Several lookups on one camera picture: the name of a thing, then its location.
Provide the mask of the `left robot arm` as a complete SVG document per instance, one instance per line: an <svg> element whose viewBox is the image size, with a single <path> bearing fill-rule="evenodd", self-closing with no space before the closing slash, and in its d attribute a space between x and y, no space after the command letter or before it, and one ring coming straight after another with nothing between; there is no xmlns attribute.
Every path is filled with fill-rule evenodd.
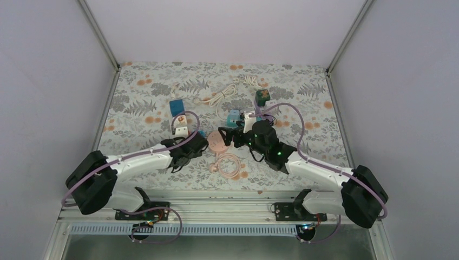
<svg viewBox="0 0 459 260"><path fill-rule="evenodd" d="M200 133L187 138L162 140L153 147L125 155L90 152L66 179L74 205L83 215L103 208L130 212L136 219L150 214L149 199L140 185L128 183L130 178L153 170L181 170L192 159L202 156L208 141Z"/></svg>

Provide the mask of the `white cube adapter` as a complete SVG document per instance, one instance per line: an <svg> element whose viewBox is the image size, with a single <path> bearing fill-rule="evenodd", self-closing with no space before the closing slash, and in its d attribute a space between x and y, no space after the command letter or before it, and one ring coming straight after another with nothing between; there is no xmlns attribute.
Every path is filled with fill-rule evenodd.
<svg viewBox="0 0 459 260"><path fill-rule="evenodd" d="M276 101L273 101L273 100L268 100L265 102L265 105L264 105L264 112L267 113L267 114L277 114L279 113L279 108L278 107L274 107L277 104Z"/></svg>

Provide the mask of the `white pink cube socket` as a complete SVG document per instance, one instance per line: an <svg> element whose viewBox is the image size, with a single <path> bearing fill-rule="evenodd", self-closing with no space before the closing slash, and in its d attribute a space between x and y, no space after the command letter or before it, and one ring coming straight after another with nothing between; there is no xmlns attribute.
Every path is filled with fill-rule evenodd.
<svg viewBox="0 0 459 260"><path fill-rule="evenodd" d="M185 115L178 115L173 123L173 134L175 137L188 137L188 120Z"/></svg>

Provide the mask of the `dark green cube socket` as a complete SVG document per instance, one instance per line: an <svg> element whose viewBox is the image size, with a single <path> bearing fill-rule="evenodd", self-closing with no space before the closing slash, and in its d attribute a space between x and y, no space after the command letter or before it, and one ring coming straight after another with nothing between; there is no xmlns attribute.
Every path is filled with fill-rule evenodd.
<svg viewBox="0 0 459 260"><path fill-rule="evenodd" d="M271 100L268 89L257 90L255 93L255 103L258 107L264 107L267 101Z"/></svg>

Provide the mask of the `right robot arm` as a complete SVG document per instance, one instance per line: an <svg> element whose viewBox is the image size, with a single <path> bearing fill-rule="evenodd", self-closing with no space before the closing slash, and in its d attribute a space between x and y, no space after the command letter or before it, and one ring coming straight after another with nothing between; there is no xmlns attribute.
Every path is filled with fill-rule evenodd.
<svg viewBox="0 0 459 260"><path fill-rule="evenodd" d="M225 145L248 147L271 169L319 184L319 189L306 188L297 195L293 206L297 219L307 220L318 213L342 215L369 229L386 216L389 196L366 166L340 167L300 155L298 148L279 140L268 120L255 122L250 130L219 127L218 132Z"/></svg>

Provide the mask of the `black power adapter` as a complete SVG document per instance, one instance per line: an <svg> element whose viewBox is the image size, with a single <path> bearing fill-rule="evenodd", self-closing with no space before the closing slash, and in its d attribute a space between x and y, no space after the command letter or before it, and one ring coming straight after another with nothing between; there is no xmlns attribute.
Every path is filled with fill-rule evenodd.
<svg viewBox="0 0 459 260"><path fill-rule="evenodd" d="M278 122L277 118L270 114L264 114L264 117L269 121L270 126L275 126Z"/></svg>

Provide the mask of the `light blue plug adapter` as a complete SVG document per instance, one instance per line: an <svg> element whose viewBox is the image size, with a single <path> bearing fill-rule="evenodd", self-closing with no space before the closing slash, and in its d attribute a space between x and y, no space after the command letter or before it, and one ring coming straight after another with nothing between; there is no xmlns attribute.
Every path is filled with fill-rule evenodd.
<svg viewBox="0 0 459 260"><path fill-rule="evenodd" d="M235 109L230 110L227 118L240 120L240 111L239 110L235 110Z"/></svg>

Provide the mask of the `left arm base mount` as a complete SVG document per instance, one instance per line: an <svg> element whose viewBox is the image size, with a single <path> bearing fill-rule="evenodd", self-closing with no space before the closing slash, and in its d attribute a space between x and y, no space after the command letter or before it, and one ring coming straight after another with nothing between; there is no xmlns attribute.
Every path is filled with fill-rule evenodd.
<svg viewBox="0 0 459 260"><path fill-rule="evenodd" d="M176 241L182 234L183 231L183 220L181 215L173 208L170 207L169 202L155 202L147 201L140 206L136 211L128 211L124 209L116 209L115 219L116 220L139 220L141 224L131 228L128 237L132 242L139 244L168 244ZM155 228L155 225L158 222L168 220L169 214L173 213L178 218L179 227L176 232L176 235L169 240L165 241L146 241L148 235L136 235L138 232L149 229L152 230Z"/></svg>

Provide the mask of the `dark blue cube socket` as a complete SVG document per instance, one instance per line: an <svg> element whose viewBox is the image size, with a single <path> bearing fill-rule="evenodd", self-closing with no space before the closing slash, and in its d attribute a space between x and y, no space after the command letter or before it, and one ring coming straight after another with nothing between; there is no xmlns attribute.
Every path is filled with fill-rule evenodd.
<svg viewBox="0 0 459 260"><path fill-rule="evenodd" d="M183 100L182 99L176 99L176 100L170 101L169 102L169 109L170 109L172 117L175 117L178 114L182 113L185 110L184 104L183 104Z"/></svg>

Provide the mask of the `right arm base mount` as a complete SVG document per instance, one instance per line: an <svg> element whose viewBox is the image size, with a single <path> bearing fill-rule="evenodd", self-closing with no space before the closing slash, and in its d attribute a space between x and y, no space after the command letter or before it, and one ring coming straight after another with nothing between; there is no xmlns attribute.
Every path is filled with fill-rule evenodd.
<svg viewBox="0 0 459 260"><path fill-rule="evenodd" d="M341 228L342 219L338 217L335 229L326 238L315 240L317 228L327 216L324 213L309 213L304 208L300 208L295 203L275 202L269 206L269 210L275 215L277 222L311 222L310 224L296 225L296 239L301 243L318 244L326 242L334 237Z"/></svg>

